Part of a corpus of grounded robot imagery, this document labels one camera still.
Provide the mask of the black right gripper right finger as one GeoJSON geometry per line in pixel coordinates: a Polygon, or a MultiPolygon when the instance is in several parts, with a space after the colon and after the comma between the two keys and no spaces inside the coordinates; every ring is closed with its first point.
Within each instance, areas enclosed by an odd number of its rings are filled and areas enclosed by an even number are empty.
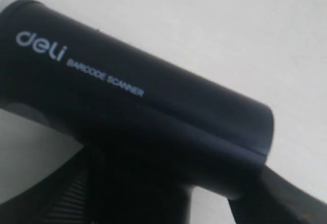
{"type": "Polygon", "coordinates": [[[326,203],[265,167],[241,198],[228,201],[235,223],[326,223],[326,203]]]}

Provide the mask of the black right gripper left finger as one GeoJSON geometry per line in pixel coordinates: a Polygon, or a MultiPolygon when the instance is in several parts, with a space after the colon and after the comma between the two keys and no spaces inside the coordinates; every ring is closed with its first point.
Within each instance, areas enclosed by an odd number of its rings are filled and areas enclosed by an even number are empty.
{"type": "Polygon", "coordinates": [[[95,210],[97,149],[83,147],[51,176],[51,197],[38,223],[98,223],[95,210]]]}

